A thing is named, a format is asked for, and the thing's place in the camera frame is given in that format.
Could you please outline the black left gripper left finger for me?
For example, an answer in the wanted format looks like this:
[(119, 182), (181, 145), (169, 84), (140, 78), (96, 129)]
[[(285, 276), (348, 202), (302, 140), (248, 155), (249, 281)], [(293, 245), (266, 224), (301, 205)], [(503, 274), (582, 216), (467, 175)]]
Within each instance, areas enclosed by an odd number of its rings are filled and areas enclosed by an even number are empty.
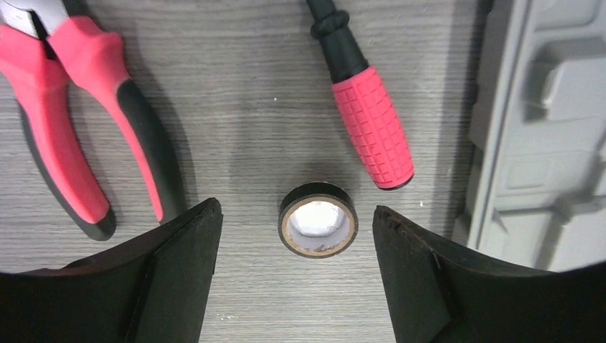
[(1, 274), (3, 342), (198, 342), (222, 233), (210, 198), (61, 269)]

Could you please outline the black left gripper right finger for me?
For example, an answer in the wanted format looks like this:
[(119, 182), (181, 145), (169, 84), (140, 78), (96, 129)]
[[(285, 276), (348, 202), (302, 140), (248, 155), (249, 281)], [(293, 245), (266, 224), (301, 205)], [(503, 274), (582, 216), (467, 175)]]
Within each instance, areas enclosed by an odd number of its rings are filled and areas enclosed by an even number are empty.
[(511, 264), (378, 206), (375, 249), (398, 342), (603, 342), (605, 264)]

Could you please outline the black electrical tape roll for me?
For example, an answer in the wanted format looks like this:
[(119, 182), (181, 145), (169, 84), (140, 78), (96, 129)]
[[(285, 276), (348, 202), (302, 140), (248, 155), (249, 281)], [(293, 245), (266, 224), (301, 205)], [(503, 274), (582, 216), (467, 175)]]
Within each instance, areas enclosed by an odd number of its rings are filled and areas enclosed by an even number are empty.
[(279, 238), (301, 257), (324, 259), (337, 255), (352, 244), (358, 229), (352, 198), (329, 182), (301, 184), (279, 205)]

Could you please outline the grey plastic tool case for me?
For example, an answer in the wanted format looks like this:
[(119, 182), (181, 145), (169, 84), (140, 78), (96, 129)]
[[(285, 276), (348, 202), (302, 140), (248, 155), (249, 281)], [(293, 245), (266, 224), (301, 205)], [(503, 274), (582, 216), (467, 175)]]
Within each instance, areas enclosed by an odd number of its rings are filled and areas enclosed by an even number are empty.
[(605, 3), (494, 1), (455, 242), (561, 272), (605, 260)]

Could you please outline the red handled screwdriver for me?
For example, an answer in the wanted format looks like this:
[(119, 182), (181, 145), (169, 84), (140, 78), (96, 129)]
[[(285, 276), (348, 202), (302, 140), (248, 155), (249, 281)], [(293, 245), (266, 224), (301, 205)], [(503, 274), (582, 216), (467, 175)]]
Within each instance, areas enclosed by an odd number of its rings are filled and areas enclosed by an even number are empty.
[(349, 28), (349, 14), (333, 1), (308, 1), (332, 81), (332, 93), (353, 146), (379, 189), (408, 184), (414, 164), (397, 111), (377, 70)]

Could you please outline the red black pliers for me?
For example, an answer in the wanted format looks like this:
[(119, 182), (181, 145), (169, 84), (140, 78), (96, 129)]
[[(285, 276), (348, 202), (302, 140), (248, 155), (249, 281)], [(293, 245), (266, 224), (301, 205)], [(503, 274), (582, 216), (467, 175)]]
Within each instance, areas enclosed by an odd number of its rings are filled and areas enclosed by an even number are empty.
[(36, 165), (65, 212), (91, 239), (108, 240), (116, 216), (72, 126), (68, 85), (89, 92), (121, 130), (157, 220), (187, 209), (169, 136), (127, 71), (120, 35), (101, 29), (83, 1), (3, 1), (1, 73), (19, 106)]

